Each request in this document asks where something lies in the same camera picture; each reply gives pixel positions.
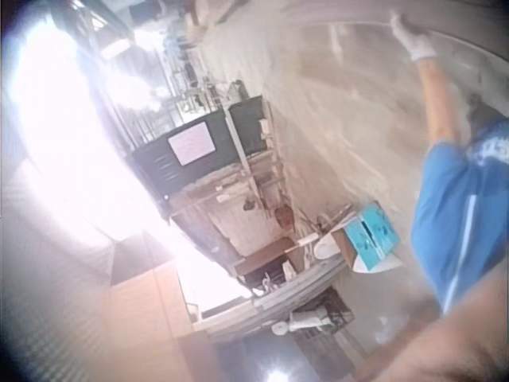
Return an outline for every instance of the white paper sign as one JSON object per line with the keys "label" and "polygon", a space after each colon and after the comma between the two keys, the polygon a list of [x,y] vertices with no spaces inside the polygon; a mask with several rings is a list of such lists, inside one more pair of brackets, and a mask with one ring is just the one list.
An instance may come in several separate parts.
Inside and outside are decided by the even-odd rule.
{"label": "white paper sign", "polygon": [[216,151],[205,122],[168,138],[168,142],[183,166]]}

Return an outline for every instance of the floor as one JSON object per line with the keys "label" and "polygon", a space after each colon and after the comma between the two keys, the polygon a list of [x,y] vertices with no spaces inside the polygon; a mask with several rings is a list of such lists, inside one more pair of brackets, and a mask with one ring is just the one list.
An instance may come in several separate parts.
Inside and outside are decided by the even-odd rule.
{"label": "floor", "polygon": [[[430,296],[409,241],[427,150],[421,86],[387,27],[297,28],[289,22],[298,14],[292,3],[251,1],[211,28],[200,48],[215,80],[241,79],[250,96],[262,94],[270,103],[294,209],[314,220],[345,202],[376,199],[401,236],[395,254],[405,267],[379,275],[346,271],[336,285],[356,315],[348,330],[369,353],[387,322],[404,320]],[[473,89],[499,108],[509,104],[497,88],[499,63],[435,42],[456,85],[467,141],[461,92]]]}

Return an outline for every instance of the blue shirt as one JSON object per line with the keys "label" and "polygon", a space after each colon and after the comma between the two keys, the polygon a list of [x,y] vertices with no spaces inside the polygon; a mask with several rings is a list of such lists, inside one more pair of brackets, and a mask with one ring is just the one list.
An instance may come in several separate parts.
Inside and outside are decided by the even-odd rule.
{"label": "blue shirt", "polygon": [[509,227],[509,120],[480,131],[467,156],[439,142],[424,165],[412,246],[442,309],[504,256]]}

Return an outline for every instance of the hand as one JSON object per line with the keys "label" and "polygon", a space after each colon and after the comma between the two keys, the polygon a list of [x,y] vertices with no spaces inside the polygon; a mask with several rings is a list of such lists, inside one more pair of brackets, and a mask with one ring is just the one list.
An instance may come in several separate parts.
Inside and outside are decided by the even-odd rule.
{"label": "hand", "polygon": [[401,14],[391,15],[390,27],[392,28],[392,33],[410,53],[412,61],[435,57],[437,55],[437,52],[435,52],[435,49],[431,45],[431,41],[429,41],[426,35],[410,32],[410,30],[402,24]]}

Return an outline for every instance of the white glove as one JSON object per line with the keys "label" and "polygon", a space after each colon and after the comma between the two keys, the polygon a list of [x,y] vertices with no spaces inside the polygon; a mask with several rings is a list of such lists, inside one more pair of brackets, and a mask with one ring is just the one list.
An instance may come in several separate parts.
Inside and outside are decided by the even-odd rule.
{"label": "white glove", "polygon": [[414,34],[401,23],[401,14],[392,14],[390,17],[392,33],[399,42],[408,50],[412,61],[422,58],[435,57],[437,52],[431,45],[431,41],[424,34]]}

